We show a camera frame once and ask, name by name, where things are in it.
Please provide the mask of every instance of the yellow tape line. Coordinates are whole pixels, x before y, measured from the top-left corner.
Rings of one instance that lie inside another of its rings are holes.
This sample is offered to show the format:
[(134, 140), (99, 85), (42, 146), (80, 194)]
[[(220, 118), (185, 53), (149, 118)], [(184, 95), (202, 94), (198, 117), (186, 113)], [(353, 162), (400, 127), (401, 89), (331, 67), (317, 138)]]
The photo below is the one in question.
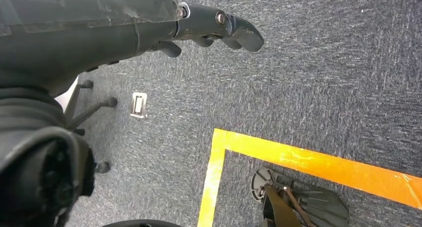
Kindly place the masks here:
[(218, 187), (224, 165), (225, 149), (211, 145), (211, 155), (205, 177), (202, 193), (201, 210), (199, 212), (198, 227), (212, 227), (214, 221), (215, 204), (217, 202)]
[(422, 210), (422, 178), (215, 129), (198, 227), (212, 227), (225, 150), (301, 171)]

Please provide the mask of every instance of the chair leg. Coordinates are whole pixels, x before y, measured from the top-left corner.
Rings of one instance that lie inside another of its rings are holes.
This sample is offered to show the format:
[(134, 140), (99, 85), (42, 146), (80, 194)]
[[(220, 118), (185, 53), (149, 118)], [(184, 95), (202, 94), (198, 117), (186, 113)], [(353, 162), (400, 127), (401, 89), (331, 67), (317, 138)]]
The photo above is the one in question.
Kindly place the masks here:
[(81, 89), (92, 89), (94, 83), (91, 80), (86, 80), (83, 84), (77, 84), (75, 90), (70, 97), (69, 103), (65, 110), (65, 116), (67, 120), (72, 120), (73, 115), (75, 114), (76, 104), (78, 102), (79, 92)]
[(68, 125), (67, 129), (70, 131), (75, 130), (78, 128), (83, 122), (85, 122), (87, 119), (89, 119), (96, 111), (98, 111), (102, 107), (108, 107), (108, 108), (114, 108), (117, 106), (117, 99), (110, 98), (109, 100), (105, 102), (101, 102), (99, 104), (96, 104), (83, 112), (82, 114), (75, 117)]

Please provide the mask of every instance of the orange tape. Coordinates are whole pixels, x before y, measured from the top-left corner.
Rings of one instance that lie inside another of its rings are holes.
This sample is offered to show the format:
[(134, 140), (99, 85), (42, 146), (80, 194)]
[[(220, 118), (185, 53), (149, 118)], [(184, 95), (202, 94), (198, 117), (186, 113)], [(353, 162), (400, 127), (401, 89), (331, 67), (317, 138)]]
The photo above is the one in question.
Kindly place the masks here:
[(227, 149), (422, 210), (422, 178), (220, 129), (213, 148)]

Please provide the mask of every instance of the black object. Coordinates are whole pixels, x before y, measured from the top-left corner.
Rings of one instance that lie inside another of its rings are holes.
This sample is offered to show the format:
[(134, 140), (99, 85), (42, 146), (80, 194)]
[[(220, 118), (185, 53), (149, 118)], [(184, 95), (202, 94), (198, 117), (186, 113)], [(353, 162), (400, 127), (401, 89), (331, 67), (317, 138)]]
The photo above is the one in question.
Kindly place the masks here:
[[(263, 205), (263, 226), (348, 226), (349, 212), (332, 191), (308, 185), (267, 168), (260, 168), (253, 175), (251, 191), (253, 198)], [(294, 212), (301, 217), (301, 222)]]
[(121, 221), (103, 227), (180, 227), (176, 224), (156, 220)]
[(97, 167), (95, 168), (96, 173), (104, 174), (110, 170), (110, 164), (106, 161), (98, 163)]
[[(81, 113), (80, 115), (73, 117), (75, 114), (76, 103), (78, 101), (79, 92), (81, 89), (92, 89), (94, 87), (94, 83), (91, 80), (86, 80), (84, 84), (77, 84), (75, 86), (75, 90), (73, 91), (68, 106), (65, 111), (65, 116), (68, 119), (68, 126), (67, 129), (70, 131), (75, 131), (77, 128), (85, 122), (88, 118), (90, 118), (96, 111), (98, 111), (102, 107), (114, 108), (117, 106), (117, 99), (116, 98), (109, 98), (103, 102), (95, 104), (94, 106), (90, 107), (85, 112)], [(78, 129), (75, 133), (85, 135), (85, 130)]]
[(93, 191), (96, 164), (77, 128), (117, 100), (73, 118), (93, 83), (77, 86), (66, 115), (54, 97), (81, 72), (146, 51), (177, 57), (173, 41), (188, 39), (253, 52), (264, 44), (248, 21), (179, 0), (0, 0), (0, 226), (61, 227)]

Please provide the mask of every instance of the chair caster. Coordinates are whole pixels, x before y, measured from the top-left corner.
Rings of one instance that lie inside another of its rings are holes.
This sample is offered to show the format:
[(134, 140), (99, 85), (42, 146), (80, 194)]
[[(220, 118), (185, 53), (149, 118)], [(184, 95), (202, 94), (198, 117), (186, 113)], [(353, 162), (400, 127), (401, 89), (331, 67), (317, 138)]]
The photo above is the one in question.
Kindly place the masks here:
[(114, 108), (114, 107), (116, 107), (116, 106), (117, 106), (117, 103), (118, 103), (118, 101), (117, 101), (117, 99), (116, 99), (116, 98), (110, 98), (110, 99), (107, 101), (107, 107)]
[(95, 173), (104, 174), (110, 171), (110, 164), (106, 161), (100, 162), (95, 168)]

